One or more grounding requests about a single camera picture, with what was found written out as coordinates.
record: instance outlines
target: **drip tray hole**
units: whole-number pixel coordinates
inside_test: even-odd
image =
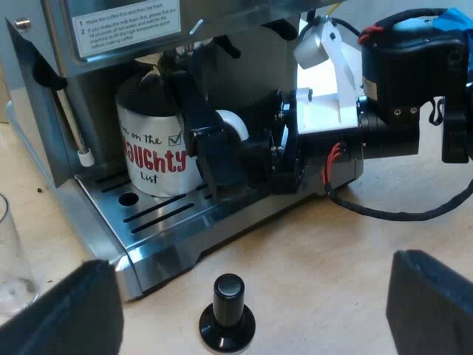
[[[122,206],[133,206],[140,198],[134,192],[126,192],[118,198],[118,202]]]

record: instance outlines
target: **white bracket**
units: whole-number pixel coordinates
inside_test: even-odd
[[[342,45],[340,32],[331,21],[326,21],[307,31],[294,50],[296,60],[303,69],[321,64],[329,58],[335,68],[338,89],[336,94],[314,95],[312,101],[305,99],[305,95],[297,95],[297,125],[300,135],[358,126],[355,78],[341,51]]]

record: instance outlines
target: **clear drinking glass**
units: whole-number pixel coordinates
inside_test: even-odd
[[[37,296],[38,286],[18,237],[10,204],[0,194],[0,314],[13,315]]]

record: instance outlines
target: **checkbox on mug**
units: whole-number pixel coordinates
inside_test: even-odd
[[[181,134],[179,133],[178,135],[170,135],[169,136],[169,146],[180,146],[182,141],[181,141]]]

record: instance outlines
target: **printed instructions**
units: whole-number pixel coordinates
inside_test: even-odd
[[[81,58],[180,32],[179,5],[148,0],[72,18]]]

